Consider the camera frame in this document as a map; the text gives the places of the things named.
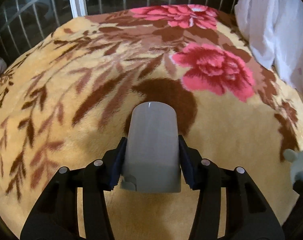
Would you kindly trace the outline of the white towel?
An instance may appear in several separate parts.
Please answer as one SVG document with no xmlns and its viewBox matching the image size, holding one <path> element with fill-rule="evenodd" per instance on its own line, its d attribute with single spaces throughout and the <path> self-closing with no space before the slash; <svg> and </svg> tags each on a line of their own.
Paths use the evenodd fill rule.
<svg viewBox="0 0 303 240">
<path fill-rule="evenodd" d="M 152 101 L 132 111 L 120 187 L 142 193 L 181 191 L 177 114 L 171 106 Z"/>
</svg>

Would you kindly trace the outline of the floral plush blanket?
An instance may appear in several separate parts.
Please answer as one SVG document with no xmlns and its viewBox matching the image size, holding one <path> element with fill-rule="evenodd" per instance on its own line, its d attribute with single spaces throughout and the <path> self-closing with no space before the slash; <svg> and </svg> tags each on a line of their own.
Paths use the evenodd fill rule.
<svg viewBox="0 0 303 240">
<path fill-rule="evenodd" d="M 253 57 L 235 19 L 203 5 L 78 17 L 0 77 L 0 216 L 19 236 L 57 169 L 117 146 L 132 110 L 159 101 L 188 146 L 243 166 L 278 220 L 298 195 L 286 149 L 303 150 L 303 102 Z"/>
</svg>

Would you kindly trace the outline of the white right curtain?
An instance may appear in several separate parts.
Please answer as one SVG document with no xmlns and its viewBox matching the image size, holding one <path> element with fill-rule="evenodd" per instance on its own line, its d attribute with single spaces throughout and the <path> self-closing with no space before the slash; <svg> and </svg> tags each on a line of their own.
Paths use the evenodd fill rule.
<svg viewBox="0 0 303 240">
<path fill-rule="evenodd" d="M 303 95 L 303 2 L 238 0 L 235 16 L 256 61 Z"/>
</svg>

